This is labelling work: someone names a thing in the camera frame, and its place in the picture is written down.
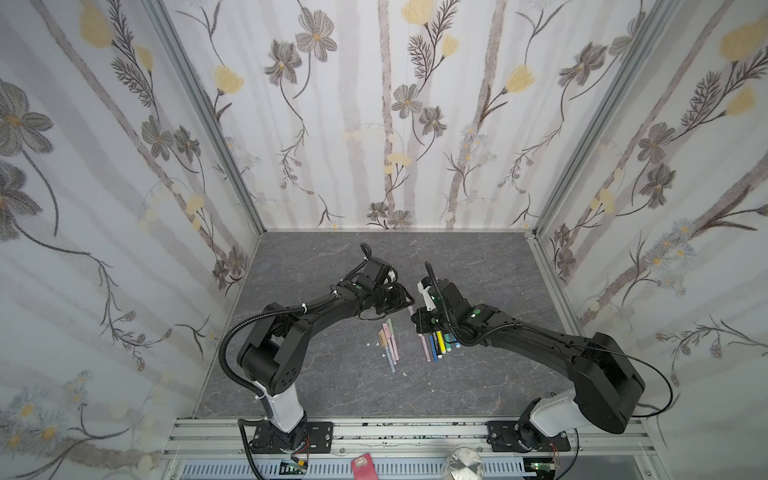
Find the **marker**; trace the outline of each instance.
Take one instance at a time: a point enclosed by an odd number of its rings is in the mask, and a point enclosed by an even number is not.
[[[432,332],[432,340],[435,341],[435,351],[437,352],[437,358],[442,358],[442,351],[440,350],[440,342],[437,340],[437,332]]]
[[[427,340],[424,338],[424,336],[420,333],[419,338],[422,340],[422,347],[424,347],[424,356],[427,357],[427,362],[432,361],[432,357],[429,355],[429,349],[427,348]]]
[[[432,346],[432,358],[435,359],[435,362],[437,362],[437,349],[435,348],[435,337],[432,335],[429,336],[429,345]]]
[[[440,345],[440,353],[445,354],[445,341],[442,339],[442,332],[437,332],[437,343]]]
[[[392,332],[389,331],[389,327],[386,323],[382,323],[382,327],[384,327],[384,337],[386,338],[387,343],[390,345],[389,351],[392,353],[392,361],[397,365],[397,356],[395,355],[395,347],[392,345]]]
[[[384,345],[386,359],[389,361],[389,368],[392,369],[392,373],[394,373],[395,363],[392,361],[392,353],[389,351],[389,346],[386,344],[386,336],[384,336],[384,330],[379,330],[379,339],[381,340],[382,345]]]
[[[392,319],[387,319],[386,324],[389,327],[389,336],[392,337],[392,350],[395,351],[395,358],[400,360],[400,352],[397,350],[397,341],[395,340],[395,328],[392,326]]]

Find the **gray marble tabletop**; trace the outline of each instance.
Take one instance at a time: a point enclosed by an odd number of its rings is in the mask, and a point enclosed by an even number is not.
[[[453,281],[472,303],[497,306],[510,315],[563,331],[522,233],[271,233],[256,254],[230,325],[265,305],[309,301],[328,292],[362,259],[361,242],[399,272],[416,298],[429,260],[438,278]],[[364,316],[375,316],[370,310]],[[400,360],[391,373],[379,343],[381,321],[346,319],[310,342],[296,381],[310,416],[519,415],[537,396],[562,392],[570,383],[549,368],[515,353],[462,347],[427,362],[407,310],[390,316]],[[235,357],[246,332],[230,343]],[[263,415],[253,393],[211,370],[196,416]]]

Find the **wallpapered back wall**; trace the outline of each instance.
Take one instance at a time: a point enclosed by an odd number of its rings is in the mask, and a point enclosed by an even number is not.
[[[0,464],[159,478],[256,237],[141,4],[0,12]]]
[[[165,0],[269,227],[530,227],[653,2]]]
[[[647,426],[676,480],[765,476],[760,3],[683,3],[540,238],[584,328],[613,335],[674,384],[674,407]],[[650,413],[665,405],[667,387],[641,372]]]

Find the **flower center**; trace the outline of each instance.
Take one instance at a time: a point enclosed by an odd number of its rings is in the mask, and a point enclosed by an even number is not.
[[[5,117],[5,123],[11,124],[14,127],[21,127],[23,125],[22,121],[18,119],[18,117],[15,117],[13,115],[8,115]]]
[[[48,427],[41,434],[43,440],[50,440],[53,438],[53,435],[56,435],[56,427]]]

